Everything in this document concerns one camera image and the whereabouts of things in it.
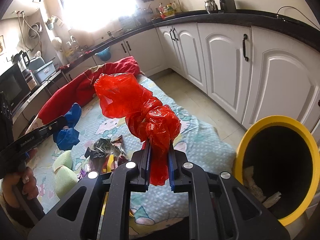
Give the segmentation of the person's left hand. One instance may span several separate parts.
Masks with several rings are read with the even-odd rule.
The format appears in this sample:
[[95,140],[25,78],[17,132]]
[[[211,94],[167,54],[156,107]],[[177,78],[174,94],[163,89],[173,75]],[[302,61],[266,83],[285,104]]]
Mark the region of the person's left hand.
[[36,186],[36,178],[31,168],[27,167],[24,172],[7,174],[2,181],[3,196],[10,207],[19,208],[20,204],[14,194],[13,186],[22,180],[23,187],[21,193],[27,196],[28,200],[36,198],[39,190]]

